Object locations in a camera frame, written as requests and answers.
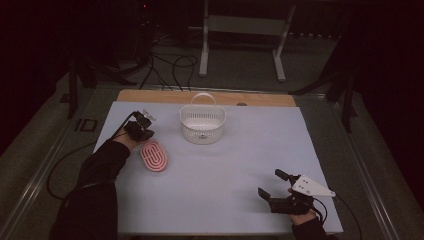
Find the dark background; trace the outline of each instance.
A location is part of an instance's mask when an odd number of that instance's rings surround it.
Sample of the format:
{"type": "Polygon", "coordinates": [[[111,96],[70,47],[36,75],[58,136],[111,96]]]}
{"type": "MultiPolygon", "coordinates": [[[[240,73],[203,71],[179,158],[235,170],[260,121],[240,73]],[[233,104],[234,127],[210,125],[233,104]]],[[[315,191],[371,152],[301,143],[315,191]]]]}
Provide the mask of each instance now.
{"type": "MultiPolygon", "coordinates": [[[[116,39],[122,34],[109,27],[110,21],[125,17],[131,22],[130,4],[134,1],[121,1],[121,8],[115,8],[119,11],[106,15],[99,11],[99,2],[103,6],[117,4],[113,0],[0,2],[0,153],[55,92],[56,82],[68,71],[73,43],[103,64],[113,65],[119,55],[118,42],[131,41],[131,31],[125,35],[127,39],[116,39]]],[[[152,11],[143,14],[153,14],[152,19],[161,30],[178,38],[187,37],[187,26],[202,26],[203,1],[145,3],[154,11],[149,8],[152,11]]],[[[420,150],[424,136],[421,25],[424,21],[419,12],[423,8],[405,1],[384,1],[378,5],[347,3],[302,3],[296,9],[290,31],[295,36],[339,38],[342,33],[352,36],[338,45],[342,54],[333,61],[348,62],[350,54],[355,53],[352,49],[360,52],[355,89],[362,94],[399,168],[423,206],[420,182],[424,158],[420,150]]],[[[281,1],[267,1],[269,4],[278,6],[281,1]]],[[[210,11],[249,17],[281,16],[279,11],[258,6],[257,1],[211,1],[210,11]]]]}

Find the person's arm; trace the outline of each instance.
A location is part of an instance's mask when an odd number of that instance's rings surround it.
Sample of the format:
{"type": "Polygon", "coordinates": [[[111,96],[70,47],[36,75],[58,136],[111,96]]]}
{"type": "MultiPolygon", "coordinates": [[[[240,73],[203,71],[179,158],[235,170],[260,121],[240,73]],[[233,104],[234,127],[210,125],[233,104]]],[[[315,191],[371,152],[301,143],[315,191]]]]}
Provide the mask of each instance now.
{"type": "Polygon", "coordinates": [[[114,179],[138,145],[124,130],[117,136],[84,161],[75,189],[62,202],[50,239],[117,239],[114,179]]]}
{"type": "Polygon", "coordinates": [[[324,240],[329,238],[314,210],[310,209],[306,214],[289,215],[289,217],[293,222],[292,231],[296,240],[324,240]]]}

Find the basket handle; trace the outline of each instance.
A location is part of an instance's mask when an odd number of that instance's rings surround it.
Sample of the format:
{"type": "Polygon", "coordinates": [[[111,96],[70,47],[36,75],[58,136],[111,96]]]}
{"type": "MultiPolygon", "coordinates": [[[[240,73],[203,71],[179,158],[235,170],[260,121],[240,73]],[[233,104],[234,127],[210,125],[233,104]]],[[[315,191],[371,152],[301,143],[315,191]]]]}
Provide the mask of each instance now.
{"type": "Polygon", "coordinates": [[[194,97],[191,99],[191,105],[193,105],[194,99],[196,99],[200,96],[206,96],[206,97],[211,98],[213,100],[214,105],[216,105],[215,98],[212,95],[210,95],[209,93],[198,93],[198,94],[194,95],[194,97]]]}

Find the metal frame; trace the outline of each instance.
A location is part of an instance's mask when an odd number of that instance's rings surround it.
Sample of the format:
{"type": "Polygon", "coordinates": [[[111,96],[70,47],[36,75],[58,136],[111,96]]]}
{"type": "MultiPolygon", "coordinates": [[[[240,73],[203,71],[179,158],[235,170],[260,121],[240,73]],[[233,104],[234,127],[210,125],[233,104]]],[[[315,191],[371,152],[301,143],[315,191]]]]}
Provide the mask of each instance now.
{"type": "Polygon", "coordinates": [[[72,131],[78,120],[81,118],[81,115],[94,93],[94,90],[88,90],[88,93],[89,97],[85,97],[79,101],[82,106],[77,109],[73,109],[75,111],[72,112],[70,119],[67,119],[66,122],[64,122],[63,127],[54,140],[49,152],[46,154],[44,160],[41,162],[38,169],[23,190],[22,195],[19,197],[19,200],[5,220],[3,226],[1,226],[0,239],[13,239],[13,236],[16,234],[19,226],[25,220],[25,217],[28,215],[28,212],[47,180],[48,173],[52,169],[68,133],[72,131]]]}
{"type": "Polygon", "coordinates": [[[286,81],[283,64],[281,62],[281,52],[290,28],[290,23],[294,15],[296,6],[291,6],[285,20],[274,20],[264,18],[243,18],[209,15],[209,0],[205,0],[204,18],[203,18],[203,47],[200,57],[199,75],[204,77],[208,71],[209,58],[209,31],[233,32],[233,33],[251,33],[263,35],[275,35],[280,37],[280,43],[272,51],[277,79],[279,82],[286,81]]]}
{"type": "Polygon", "coordinates": [[[384,205],[383,198],[378,192],[377,186],[375,186],[374,181],[372,180],[371,174],[368,171],[366,164],[359,152],[359,149],[355,143],[355,140],[352,138],[351,134],[348,133],[344,127],[343,122],[341,121],[340,114],[341,109],[338,103],[329,102],[329,108],[333,114],[334,119],[337,122],[337,128],[342,132],[345,144],[347,145],[346,149],[350,152],[352,156],[352,163],[355,167],[356,172],[359,175],[359,180],[362,183],[364,191],[367,195],[367,198],[370,202],[370,205],[374,211],[375,217],[380,225],[381,232],[384,235],[385,239],[388,240],[397,240],[400,239],[396,231],[396,228],[387,212],[387,208],[384,205]]]}

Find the white paper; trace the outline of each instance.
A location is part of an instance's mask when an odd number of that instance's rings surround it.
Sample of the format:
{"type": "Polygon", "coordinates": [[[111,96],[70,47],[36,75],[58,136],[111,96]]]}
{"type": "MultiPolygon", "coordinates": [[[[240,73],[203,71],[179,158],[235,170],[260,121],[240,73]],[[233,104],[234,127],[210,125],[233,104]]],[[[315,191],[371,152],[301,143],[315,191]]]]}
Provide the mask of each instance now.
{"type": "MultiPolygon", "coordinates": [[[[116,182],[119,232],[124,234],[238,235],[291,232],[287,215],[273,214],[258,196],[287,197],[289,182],[275,169],[304,174],[326,186],[299,108],[222,106],[227,118],[221,139],[211,145],[185,140],[181,104],[114,102],[96,149],[133,111],[157,120],[149,128],[168,156],[163,172],[151,172],[134,150],[116,182]]],[[[327,232],[342,232],[333,201],[327,232]]]]}

